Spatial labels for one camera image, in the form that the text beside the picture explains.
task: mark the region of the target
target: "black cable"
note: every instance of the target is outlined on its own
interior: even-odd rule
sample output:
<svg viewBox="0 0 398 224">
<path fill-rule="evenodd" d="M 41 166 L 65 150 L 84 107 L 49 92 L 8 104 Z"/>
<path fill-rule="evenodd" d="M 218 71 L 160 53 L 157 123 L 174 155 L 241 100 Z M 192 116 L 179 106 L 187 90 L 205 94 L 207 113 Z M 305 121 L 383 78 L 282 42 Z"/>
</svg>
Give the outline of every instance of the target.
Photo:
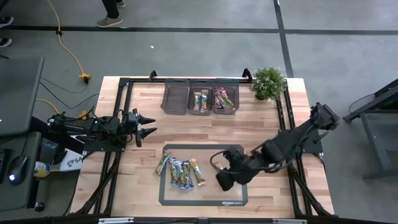
<svg viewBox="0 0 398 224">
<path fill-rule="evenodd" d="M 294 149 L 293 152 L 297 152 L 297 150 L 299 149 L 299 147 L 301 147 L 301 148 L 300 148 L 300 156 L 303 155 L 304 147 L 301 145 L 301 142 L 304 140 L 305 137 L 307 137 L 307 134 L 308 134 L 309 131 L 311 131 L 312 127 L 313 127 L 313 124 L 311 124 L 311 126 L 304 132 L 303 136 L 301 137 L 300 141 L 297 143 L 297 145 L 296 145 L 296 147 L 295 147 L 295 149 Z"/>
<path fill-rule="evenodd" d="M 93 151 L 86 151 L 86 154 L 83 156 L 83 160 L 85 160 L 89 155 L 91 155 Z"/>
<path fill-rule="evenodd" d="M 117 116 L 118 112 L 120 112 L 120 111 L 123 112 L 123 110 L 118 110 L 118 111 L 113 115 L 113 117 L 112 117 L 110 120 L 112 120 L 115 116 Z M 93 116 L 94 116 L 96 119 L 98 119 L 98 120 L 101 121 L 102 123 L 105 123 L 105 121 L 102 120 L 102 118 L 99 118 L 99 117 L 95 114 L 94 110 L 91 110 L 91 113 L 93 114 Z M 106 131 L 107 134 L 110 134 L 109 131 L 108 131 L 101 123 L 98 123 L 98 124 Z M 134 138 L 134 137 L 132 136 L 132 134 L 130 134 L 130 140 L 128 140 L 128 141 L 123 141 L 122 139 L 119 138 L 119 136 L 118 136 L 117 134 L 114 134 L 114 136 L 116 137 L 116 139 L 117 139 L 119 142 L 125 143 L 125 144 L 130 143 L 130 142 L 132 141 L 132 139 Z"/>
<path fill-rule="evenodd" d="M 348 112 L 352 113 L 352 112 L 351 112 L 351 107 L 352 107 L 355 103 L 357 103 L 359 100 L 363 100 L 363 99 L 365 99 L 366 97 L 371 96 L 371 95 L 374 95 L 374 93 L 371 93 L 371 94 L 369 94 L 369 95 L 366 95 L 366 96 L 361 97 L 361 98 L 357 99 L 356 101 L 354 101 L 354 103 L 352 103 L 352 104 L 349 106 Z"/>
<path fill-rule="evenodd" d="M 50 83 L 50 84 L 52 84 L 52 85 L 54 85 L 54 86 L 60 88 L 61 90 L 65 90 L 65 91 L 67 91 L 67 92 L 69 92 L 69 93 L 83 93 L 83 92 L 87 89 L 87 86 L 88 86 L 88 85 L 86 84 L 86 86 L 84 87 L 84 89 L 82 89 L 81 91 L 75 92 L 75 91 L 67 90 L 66 88 L 64 88 L 64 87 L 62 87 L 62 86 L 59 86 L 59 85 L 57 85 L 57 84 L 55 84 L 55 83 L 53 83 L 53 82 L 51 82 L 51 81 L 48 81 L 47 79 L 45 79 L 45 78 L 43 78 L 43 77 L 42 77 L 42 79 L 43 79 L 44 81 L 46 81 L 46 82 L 48 82 L 48 83 Z"/>
<path fill-rule="evenodd" d="M 220 155 L 221 153 L 224 153 L 224 152 L 226 152 L 226 151 L 228 151 L 228 150 L 222 150 L 222 151 L 220 151 L 220 152 L 214 153 L 214 154 L 210 157 L 210 164 L 214 167 L 214 169 L 223 171 L 223 172 L 225 172 L 225 173 L 227 173 L 227 174 L 241 174 L 241 173 L 243 173 L 243 171 L 231 172 L 231 171 L 228 171 L 228 170 L 221 170 L 221 169 L 219 169 L 216 165 L 214 165 L 214 163 L 213 163 L 214 157 L 216 157 L 217 155 Z"/>
<path fill-rule="evenodd" d="M 85 116 L 89 115 L 93 110 L 94 110 L 94 106 L 92 106 L 91 109 L 87 113 L 79 116 L 78 118 L 73 118 L 73 119 L 65 120 L 65 121 L 76 121 L 78 119 L 83 119 Z"/>
<path fill-rule="evenodd" d="M 25 143 L 24 143 L 24 148 L 22 149 L 21 156 L 23 156 L 23 155 L 24 155 L 24 152 L 25 152 L 25 147 L 26 147 L 26 143 L 27 143 L 27 139 L 28 139 L 28 137 L 29 137 L 29 135 L 28 135 L 28 134 L 26 134 Z"/>
<path fill-rule="evenodd" d="M 113 120 L 113 118 L 117 118 L 118 117 L 118 113 L 122 112 L 122 115 L 124 113 L 124 111 L 122 109 L 117 110 L 117 112 L 115 112 L 115 114 L 113 114 L 113 117 L 111 119 L 109 119 L 108 124 Z"/>
<path fill-rule="evenodd" d="M 289 160 L 288 162 L 286 162 L 285 165 L 282 165 L 283 164 L 283 161 L 282 161 L 282 162 L 278 162 L 277 164 L 275 164 L 272 167 L 257 167 L 254 170 L 263 170 L 263 171 L 268 170 L 268 172 L 276 173 L 277 171 L 280 171 L 281 169 L 288 167 L 291 163 L 292 163 L 292 160 Z"/>
<path fill-rule="evenodd" d="M 323 165 L 323 170 L 326 172 L 326 166 L 325 166 L 325 162 L 323 161 L 322 157 L 320 157 L 318 154 L 313 153 L 314 156 L 318 157 L 318 159 L 321 161 L 322 165 Z"/>
<path fill-rule="evenodd" d="M 49 90 L 42 82 L 40 82 L 40 84 L 49 92 L 51 93 L 51 95 L 53 95 L 59 102 L 61 102 L 63 105 L 65 105 L 68 109 L 73 110 L 76 107 L 80 106 L 82 103 L 86 102 L 87 100 L 91 99 L 94 96 L 98 96 L 99 93 L 96 93 L 94 95 L 89 96 L 88 98 L 86 98 L 85 100 L 83 100 L 82 102 L 78 103 L 76 106 L 70 107 L 68 106 L 66 103 L 64 103 L 60 98 L 58 98 L 57 96 L 55 96 L 54 93 L 51 92 L 51 90 Z"/>
</svg>

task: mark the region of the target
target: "granola bar wrapper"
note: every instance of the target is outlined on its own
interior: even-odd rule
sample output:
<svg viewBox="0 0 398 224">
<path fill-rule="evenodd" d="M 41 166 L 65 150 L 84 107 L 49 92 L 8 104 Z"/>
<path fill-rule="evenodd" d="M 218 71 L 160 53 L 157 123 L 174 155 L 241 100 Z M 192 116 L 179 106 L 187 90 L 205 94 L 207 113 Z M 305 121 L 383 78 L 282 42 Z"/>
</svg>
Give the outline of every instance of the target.
<svg viewBox="0 0 398 224">
<path fill-rule="evenodd" d="M 203 178 L 203 176 L 200 172 L 198 161 L 195 158 L 192 158 L 189 160 L 189 164 L 191 165 L 191 167 L 195 173 L 195 177 L 197 177 L 198 186 L 205 184 L 206 180 Z"/>
<path fill-rule="evenodd" d="M 182 170 L 182 161 L 175 161 L 174 165 L 177 166 L 176 173 L 178 179 L 178 188 L 185 189 L 184 171 Z"/>
<path fill-rule="evenodd" d="M 160 173 L 162 173 L 163 167 L 166 164 L 170 157 L 170 153 L 168 152 L 163 152 L 163 156 L 159 161 L 159 164 L 157 165 L 154 174 L 160 176 Z"/>
<path fill-rule="evenodd" d="M 216 109 L 223 109 L 223 106 L 220 103 L 220 100 L 218 99 L 218 97 L 214 97 L 214 105 L 216 106 Z"/>
<path fill-rule="evenodd" d="M 171 175 L 172 175 L 172 179 L 171 179 L 170 183 L 173 186 L 178 185 L 178 178 L 177 178 L 178 165 L 175 164 L 175 161 L 176 161 L 175 157 L 170 157 L 169 164 L 170 164 L 170 171 L 171 171 Z"/>
<path fill-rule="evenodd" d="M 228 98 L 225 88 L 218 88 L 216 93 L 216 98 L 220 101 L 221 106 L 226 110 L 235 110 L 234 103 Z"/>
<path fill-rule="evenodd" d="M 235 109 L 235 105 L 234 103 L 232 103 L 232 101 L 228 98 L 228 95 L 226 94 L 225 88 L 220 88 L 221 89 L 221 96 L 223 97 L 223 99 L 225 100 L 226 104 L 228 105 L 228 107 L 230 108 L 230 110 L 234 110 Z"/>
<path fill-rule="evenodd" d="M 193 92 L 193 97 L 195 97 L 195 100 L 193 101 L 193 110 L 200 109 L 200 95 L 200 92 Z"/>
<path fill-rule="evenodd" d="M 207 96 L 209 95 L 209 90 L 201 91 L 201 108 L 200 111 L 207 111 Z"/>
<path fill-rule="evenodd" d="M 190 190 L 194 188 L 191 175 L 189 172 L 189 161 L 182 161 L 182 170 L 183 170 L 183 178 L 184 178 L 184 188 L 180 189 L 186 189 Z"/>
</svg>

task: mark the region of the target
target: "gray plastic bin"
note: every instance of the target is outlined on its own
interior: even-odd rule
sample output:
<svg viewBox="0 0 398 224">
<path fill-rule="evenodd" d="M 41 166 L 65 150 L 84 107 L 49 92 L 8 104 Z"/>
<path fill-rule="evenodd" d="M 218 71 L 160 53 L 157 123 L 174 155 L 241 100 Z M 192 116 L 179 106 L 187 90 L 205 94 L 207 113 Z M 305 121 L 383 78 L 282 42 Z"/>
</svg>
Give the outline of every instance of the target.
<svg viewBox="0 0 398 224">
<path fill-rule="evenodd" d="M 187 112 L 189 81 L 168 78 L 165 81 L 161 108 L 166 114 L 184 115 Z"/>
<path fill-rule="evenodd" d="M 216 105 L 213 105 L 213 111 L 216 114 L 227 114 L 234 115 L 236 111 L 239 109 L 239 82 L 236 79 L 232 78 L 216 78 L 214 80 L 214 96 L 218 88 L 223 87 L 225 89 L 228 98 L 235 105 L 235 110 L 225 110 L 218 109 Z"/>
<path fill-rule="evenodd" d="M 213 88 L 214 88 L 214 82 L 213 80 L 199 80 L 199 79 L 193 79 L 189 81 L 189 95 L 188 95 L 188 112 L 192 115 L 200 115 L 200 116 L 208 116 L 211 114 L 211 111 L 213 109 Z M 202 90 L 208 90 L 209 94 L 207 96 L 207 110 L 201 111 L 201 110 L 194 110 L 193 107 L 195 106 L 195 97 L 194 97 L 194 92 L 199 91 L 201 92 Z"/>
</svg>

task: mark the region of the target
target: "yellow extension cord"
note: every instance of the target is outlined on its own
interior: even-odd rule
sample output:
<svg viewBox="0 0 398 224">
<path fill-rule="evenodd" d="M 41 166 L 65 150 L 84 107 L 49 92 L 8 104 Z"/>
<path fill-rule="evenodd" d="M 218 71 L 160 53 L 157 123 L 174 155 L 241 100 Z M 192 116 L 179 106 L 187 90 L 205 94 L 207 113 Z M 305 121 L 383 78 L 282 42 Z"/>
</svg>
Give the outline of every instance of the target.
<svg viewBox="0 0 398 224">
<path fill-rule="evenodd" d="M 60 41 L 61 46 L 62 46 L 68 53 L 70 53 L 70 55 L 72 55 L 73 58 L 75 58 L 77 64 L 79 65 L 79 68 L 80 68 L 80 71 L 81 71 L 81 75 L 79 75 L 79 78 L 80 78 L 81 80 L 83 80 L 86 84 L 88 84 L 88 80 L 91 79 L 91 75 L 88 75 L 88 74 L 86 74 L 86 73 L 83 71 L 83 68 L 82 68 L 81 65 L 80 65 L 79 59 L 78 59 L 66 46 L 64 46 L 64 44 L 62 43 L 61 33 L 60 33 L 60 32 L 61 32 L 61 22 L 60 22 L 60 18 L 58 17 L 58 14 L 57 14 L 57 12 L 56 12 L 54 6 L 53 6 L 52 3 L 50 2 L 50 0 L 47 0 L 47 2 L 50 4 L 51 9 L 53 10 L 53 12 L 54 12 L 54 14 L 55 14 L 55 17 L 57 18 L 57 22 L 58 22 L 58 33 L 57 33 L 57 35 L 58 35 L 58 40 Z"/>
<path fill-rule="evenodd" d="M 79 78 L 80 78 L 81 80 L 83 80 L 86 84 L 88 84 L 88 80 L 91 79 L 91 75 L 88 75 L 88 74 L 86 74 L 86 73 L 83 71 L 83 68 L 82 68 L 81 65 L 80 65 L 79 59 L 78 59 L 66 46 L 64 46 L 64 44 L 62 43 L 61 33 L 60 33 L 60 32 L 61 32 L 61 22 L 60 22 L 60 18 L 58 17 L 58 14 L 57 14 L 57 12 L 56 12 L 54 6 L 53 6 L 52 3 L 50 2 L 50 0 L 47 0 L 47 2 L 50 4 L 52 11 L 54 12 L 55 17 L 57 18 L 57 22 L 58 22 L 58 33 L 57 33 L 57 35 L 58 35 L 58 40 L 60 41 L 61 46 L 62 46 L 68 53 L 70 53 L 70 55 L 72 55 L 73 58 L 75 58 L 77 64 L 79 65 L 79 68 L 80 68 L 80 71 L 81 71 L 81 75 L 79 76 Z M 48 100 L 45 100 L 45 99 L 36 99 L 36 101 L 42 101 L 42 102 L 44 102 L 44 103 L 50 105 L 50 106 L 54 109 L 54 111 L 55 111 L 57 114 L 60 114 L 59 110 L 54 106 L 54 104 L 52 104 L 52 103 L 49 102 Z"/>
<path fill-rule="evenodd" d="M 51 102 L 49 102 L 48 100 L 45 99 L 36 99 L 36 101 L 42 101 L 46 104 L 49 104 L 50 106 L 52 106 L 52 108 L 55 110 L 55 112 L 57 112 L 57 114 L 59 114 L 59 110 L 54 106 L 54 104 L 52 104 Z"/>
</svg>

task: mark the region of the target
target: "desk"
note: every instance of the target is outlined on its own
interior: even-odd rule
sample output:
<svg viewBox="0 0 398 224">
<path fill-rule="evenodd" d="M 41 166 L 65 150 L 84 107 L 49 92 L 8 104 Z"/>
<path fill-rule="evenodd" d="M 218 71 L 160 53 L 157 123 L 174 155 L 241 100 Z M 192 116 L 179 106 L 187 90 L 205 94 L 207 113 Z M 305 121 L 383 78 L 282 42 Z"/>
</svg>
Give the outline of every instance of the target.
<svg viewBox="0 0 398 224">
<path fill-rule="evenodd" d="M 33 196 L 33 199 L 35 199 L 35 195 L 30 195 L 30 189 L 35 182 L 33 172 L 39 153 L 40 140 L 41 135 L 37 132 L 2 137 L 0 139 L 0 148 L 10 149 L 11 153 L 6 161 L 5 174 L 2 184 L 0 184 L 0 192 L 2 193 L 0 197 L 0 212 L 24 208 L 28 204 L 30 206 L 34 205 L 35 201 L 29 202 L 29 197 Z M 28 157 L 26 178 L 19 185 L 11 185 L 8 182 L 7 170 L 11 161 L 20 155 Z"/>
<path fill-rule="evenodd" d="M 98 116 L 113 113 L 120 77 L 104 77 L 96 108 Z M 310 116 L 307 93 L 301 78 L 287 79 L 296 125 Z M 240 108 L 234 116 L 167 115 L 160 108 L 163 83 L 135 83 L 130 110 L 137 108 L 145 117 L 156 119 L 145 128 L 157 127 L 138 148 L 128 144 L 122 154 L 116 184 L 113 217 L 228 217 L 278 218 L 294 217 L 287 171 L 276 174 L 261 172 L 248 183 L 249 202 L 243 207 L 179 207 L 159 203 L 160 178 L 153 175 L 166 144 L 240 144 L 246 151 L 273 138 L 279 130 L 275 101 L 258 101 L 248 89 L 239 86 Z M 123 93 L 122 105 L 126 97 Z M 103 152 L 94 152 L 83 161 L 71 212 L 77 211 L 89 199 L 100 180 Z M 333 213 L 328 184 L 322 164 L 313 155 L 304 155 L 307 184 L 314 196 Z M 303 210 L 302 195 L 299 193 Z"/>
</svg>

